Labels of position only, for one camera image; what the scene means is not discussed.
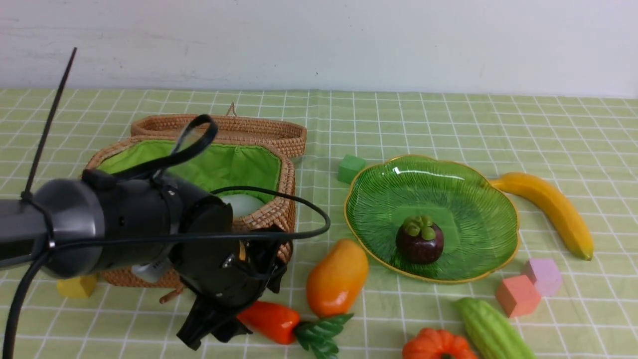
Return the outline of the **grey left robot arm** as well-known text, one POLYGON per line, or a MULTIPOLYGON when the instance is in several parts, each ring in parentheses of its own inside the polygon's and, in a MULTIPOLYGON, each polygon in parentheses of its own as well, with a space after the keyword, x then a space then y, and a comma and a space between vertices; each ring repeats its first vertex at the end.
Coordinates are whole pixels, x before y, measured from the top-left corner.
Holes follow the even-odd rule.
POLYGON ((173 175, 120 180, 99 170, 1 200, 1 268, 39 262, 57 279, 167 260, 196 299, 178 338, 192 350, 212 335, 248 334, 238 315, 286 272, 277 226, 235 233, 233 209, 173 175))

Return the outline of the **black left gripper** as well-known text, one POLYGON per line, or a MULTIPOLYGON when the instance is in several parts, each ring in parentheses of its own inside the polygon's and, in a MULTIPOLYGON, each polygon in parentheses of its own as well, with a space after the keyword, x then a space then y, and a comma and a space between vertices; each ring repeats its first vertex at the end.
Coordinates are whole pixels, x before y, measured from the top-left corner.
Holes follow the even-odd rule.
MULTIPOLYGON (((206 197, 185 211, 178 231, 228 233, 233 230, 232 222, 233 209, 229 204, 217 197, 206 197)), ((169 252, 169 262, 182 284, 201 296, 194 301, 177 337, 197 351, 209 335, 221 343, 251 335, 253 332, 224 307, 245 305, 260 298, 265 289, 278 293, 292 254, 291 241, 207 239, 175 244, 169 252)))

